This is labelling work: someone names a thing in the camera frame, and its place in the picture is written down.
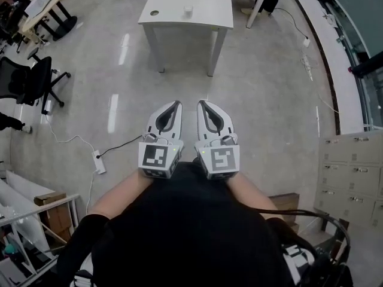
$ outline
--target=white box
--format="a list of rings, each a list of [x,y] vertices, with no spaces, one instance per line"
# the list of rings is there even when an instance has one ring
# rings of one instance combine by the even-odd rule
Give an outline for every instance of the white box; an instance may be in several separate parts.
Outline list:
[[[29,16],[29,18],[33,18],[42,12],[49,1],[51,0],[31,0],[31,3],[25,9],[25,13]]]

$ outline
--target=small white cup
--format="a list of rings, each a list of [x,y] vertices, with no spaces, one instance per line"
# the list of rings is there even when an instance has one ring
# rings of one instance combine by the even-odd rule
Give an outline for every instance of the small white cup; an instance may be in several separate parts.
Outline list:
[[[193,6],[192,5],[185,5],[184,6],[184,14],[187,18],[191,18],[193,15]]]

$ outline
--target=shoe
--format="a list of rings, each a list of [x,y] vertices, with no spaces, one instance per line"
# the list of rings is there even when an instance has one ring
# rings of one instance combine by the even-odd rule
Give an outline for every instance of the shoe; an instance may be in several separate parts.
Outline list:
[[[251,15],[253,12],[252,8],[241,8],[241,12],[244,13],[245,15]]]
[[[22,131],[28,134],[32,133],[32,127],[31,126],[23,126]]]

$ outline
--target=black strap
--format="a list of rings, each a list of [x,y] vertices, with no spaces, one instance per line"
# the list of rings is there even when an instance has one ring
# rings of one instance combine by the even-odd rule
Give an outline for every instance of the black strap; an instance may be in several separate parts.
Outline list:
[[[79,270],[76,272],[75,276],[74,276],[74,280],[73,280],[73,284],[75,287],[78,287],[76,285],[76,277],[82,277],[83,279],[89,279],[89,286],[90,287],[94,287],[94,284],[93,284],[93,275],[91,275],[88,271],[86,270]]]

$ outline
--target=filing cabinet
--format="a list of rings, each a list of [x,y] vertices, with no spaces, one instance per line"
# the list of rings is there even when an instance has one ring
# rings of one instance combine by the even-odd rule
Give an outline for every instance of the filing cabinet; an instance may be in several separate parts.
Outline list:
[[[342,199],[340,191],[329,187],[319,187],[314,206],[323,212],[329,213],[330,216],[339,217],[341,208],[337,201],[340,199]]]
[[[383,231],[383,201],[376,201],[372,213],[371,226]]]
[[[361,195],[348,194],[341,204],[341,218],[351,223],[368,226],[375,201]]]
[[[348,137],[346,145],[349,160],[353,163],[374,163],[381,161],[381,133],[367,132]]]
[[[345,164],[322,164],[319,183],[334,188],[348,188],[348,170]]]
[[[347,189],[375,196],[379,187],[379,167],[349,166]]]
[[[383,231],[383,131],[321,139],[314,208]]]
[[[335,136],[323,141],[323,160],[347,161],[347,157],[347,143],[344,140]]]

